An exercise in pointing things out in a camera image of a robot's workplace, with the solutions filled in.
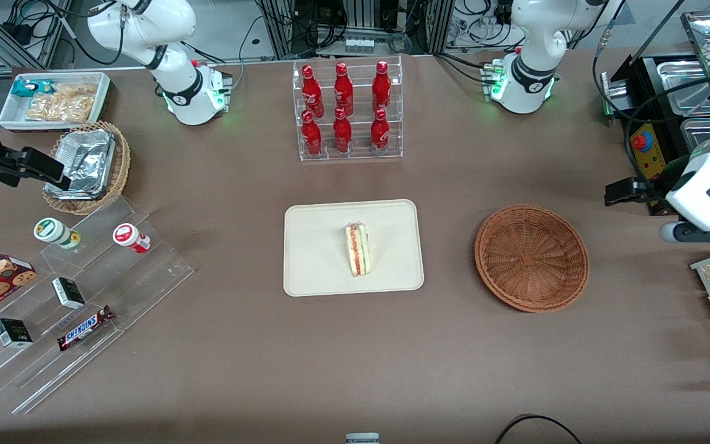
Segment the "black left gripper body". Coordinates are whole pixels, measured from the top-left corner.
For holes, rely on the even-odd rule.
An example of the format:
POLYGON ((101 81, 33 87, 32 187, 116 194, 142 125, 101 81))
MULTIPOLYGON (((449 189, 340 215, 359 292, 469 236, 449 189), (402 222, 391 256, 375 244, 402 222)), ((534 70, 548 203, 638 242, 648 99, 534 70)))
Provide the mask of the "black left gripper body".
POLYGON ((604 205, 606 207, 625 203, 656 202, 656 193, 653 181, 637 177, 629 177, 613 182, 604 187, 604 205))

